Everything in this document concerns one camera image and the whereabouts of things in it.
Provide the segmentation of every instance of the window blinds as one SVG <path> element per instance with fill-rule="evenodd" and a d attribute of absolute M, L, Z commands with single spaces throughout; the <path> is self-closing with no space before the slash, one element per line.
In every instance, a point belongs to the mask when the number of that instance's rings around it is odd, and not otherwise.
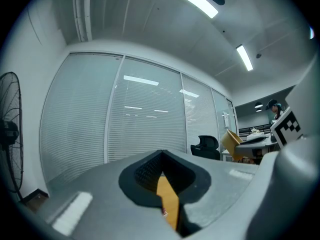
<path fill-rule="evenodd" d="M 237 126 L 236 126 L 236 116 L 234 111 L 234 106 L 230 100 L 226 100 L 228 103 L 229 108 L 229 118 L 231 123 L 231 131 L 233 131 L 235 134 L 237 134 Z"/>
<path fill-rule="evenodd" d="M 48 92 L 40 155 L 50 193 L 104 163 L 109 98 L 121 57 L 69 55 Z"/>
<path fill-rule="evenodd" d="M 181 77 L 150 63 L 126 58 L 108 123 L 108 162 L 157 149 L 186 152 Z"/>
<path fill-rule="evenodd" d="M 225 147 L 222 146 L 221 139 L 223 135 L 226 133 L 227 129 L 231 129 L 230 118 L 229 118 L 229 107 L 227 103 L 227 99 L 225 96 L 220 94 L 219 92 L 212 89 L 214 104 L 216 109 L 216 114 L 218 118 L 218 126 L 219 126 L 219 136 L 220 136 L 220 152 L 226 150 Z M 225 117 L 228 121 L 228 127 L 226 127 Z"/>
<path fill-rule="evenodd" d="M 214 136 L 219 141 L 218 122 L 211 88 L 182 74 L 187 130 L 187 152 L 199 144 L 200 135 Z"/>

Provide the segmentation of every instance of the ceiling pipe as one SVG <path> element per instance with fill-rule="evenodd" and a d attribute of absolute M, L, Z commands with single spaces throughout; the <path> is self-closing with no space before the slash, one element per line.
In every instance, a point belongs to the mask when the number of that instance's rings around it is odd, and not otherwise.
<path fill-rule="evenodd" d="M 128 0 L 128 2 L 126 3 L 124 20 L 123 20 L 123 27 L 122 27 L 122 35 L 124 35 L 124 33 L 125 33 L 125 28 L 126 28 L 126 21 L 127 21 L 127 15 L 128 15 L 129 5 L 130 5 L 130 0 Z"/>
<path fill-rule="evenodd" d="M 102 0 L 102 30 L 105 29 L 106 6 L 107 0 Z"/>
<path fill-rule="evenodd" d="M 75 0 L 75 8 L 76 8 L 76 19 L 78 22 L 79 33 L 80 33 L 80 41 L 85 41 L 85 29 L 84 24 L 82 22 L 82 10 L 81 10 L 81 0 Z"/>
<path fill-rule="evenodd" d="M 79 32 L 79 25 L 78 25 L 78 20 L 77 20 L 76 0 L 72 0 L 72 3 L 73 3 L 73 16 L 74 16 L 74 23 L 75 23 L 76 33 L 77 33 L 79 42 L 81 42 L 80 32 Z"/>
<path fill-rule="evenodd" d="M 84 0 L 84 22 L 88 41 L 92 41 L 90 0 Z"/>

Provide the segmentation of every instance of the person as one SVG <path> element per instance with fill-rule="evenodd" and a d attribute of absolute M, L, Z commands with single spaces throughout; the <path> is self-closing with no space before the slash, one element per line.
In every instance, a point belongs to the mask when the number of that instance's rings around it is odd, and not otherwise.
<path fill-rule="evenodd" d="M 275 113 L 274 120 L 278 120 L 279 117 L 284 113 L 281 107 L 281 104 L 278 103 L 275 99 L 272 99 L 268 102 L 265 107 L 265 110 L 271 109 Z"/>

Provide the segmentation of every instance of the black office chair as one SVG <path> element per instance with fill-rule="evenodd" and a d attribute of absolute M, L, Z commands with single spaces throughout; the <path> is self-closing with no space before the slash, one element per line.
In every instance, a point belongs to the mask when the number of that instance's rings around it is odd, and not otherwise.
<path fill-rule="evenodd" d="M 202 158 L 220 160 L 220 152 L 217 150 L 219 142 L 213 136 L 200 135 L 198 136 L 200 143 L 191 145 L 192 155 Z"/>

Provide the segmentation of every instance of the office room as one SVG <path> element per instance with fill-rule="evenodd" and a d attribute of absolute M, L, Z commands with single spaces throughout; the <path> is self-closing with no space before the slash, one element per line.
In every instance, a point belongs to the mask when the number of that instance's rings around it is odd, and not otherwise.
<path fill-rule="evenodd" d="M 310 4 L 20 3 L 1 47 L 0 171 L 25 234 L 278 239 L 311 223 Z"/>

